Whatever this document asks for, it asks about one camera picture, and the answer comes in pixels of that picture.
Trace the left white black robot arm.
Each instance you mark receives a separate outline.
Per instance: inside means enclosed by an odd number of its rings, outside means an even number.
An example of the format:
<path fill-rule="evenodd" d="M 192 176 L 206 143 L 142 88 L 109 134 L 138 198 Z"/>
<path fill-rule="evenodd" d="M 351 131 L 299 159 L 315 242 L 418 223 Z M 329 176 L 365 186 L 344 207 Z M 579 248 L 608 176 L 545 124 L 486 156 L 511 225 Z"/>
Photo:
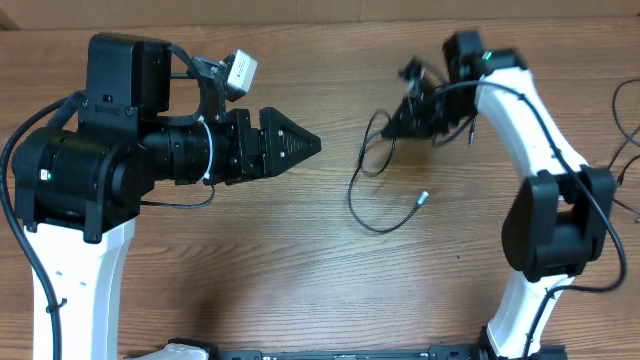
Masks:
<path fill-rule="evenodd" d="M 33 355 L 114 359 L 122 274 L 136 220 L 160 181 L 234 185 L 278 176 L 320 138 L 272 107 L 234 102 L 257 63 L 159 39 L 95 34 L 86 86 L 43 108 L 1 154 L 1 204 L 33 274 Z"/>

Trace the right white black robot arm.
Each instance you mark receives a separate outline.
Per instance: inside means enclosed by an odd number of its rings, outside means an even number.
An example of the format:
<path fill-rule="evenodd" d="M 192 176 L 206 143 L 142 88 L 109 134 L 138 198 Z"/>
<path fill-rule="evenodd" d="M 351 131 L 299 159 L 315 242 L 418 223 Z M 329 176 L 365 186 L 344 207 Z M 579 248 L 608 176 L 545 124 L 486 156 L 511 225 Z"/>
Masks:
<path fill-rule="evenodd" d="M 475 31 L 442 47 L 440 73 L 412 59 L 400 76 L 408 92 L 383 128 L 389 139 L 434 145 L 485 117 L 511 157 L 520 188 L 503 222 L 501 243 L 511 272 L 500 305 L 473 345 L 439 345 L 434 359 L 563 359 L 541 335 L 562 294 L 615 236 L 609 216 L 616 191 L 605 168 L 593 167 L 564 137 L 541 100 L 534 77 L 514 49 L 489 50 Z"/>

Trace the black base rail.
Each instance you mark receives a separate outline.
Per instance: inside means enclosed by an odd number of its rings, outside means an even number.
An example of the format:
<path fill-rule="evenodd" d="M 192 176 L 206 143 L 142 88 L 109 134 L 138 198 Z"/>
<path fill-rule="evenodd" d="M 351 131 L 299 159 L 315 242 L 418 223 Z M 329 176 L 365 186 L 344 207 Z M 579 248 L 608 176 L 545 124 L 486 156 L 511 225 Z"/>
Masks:
<path fill-rule="evenodd" d="M 261 352 L 223 351 L 217 346 L 191 339 L 171 339 L 161 350 L 125 359 L 209 360 L 490 360 L 497 359 L 488 345 L 433 345 L 419 350 Z"/>

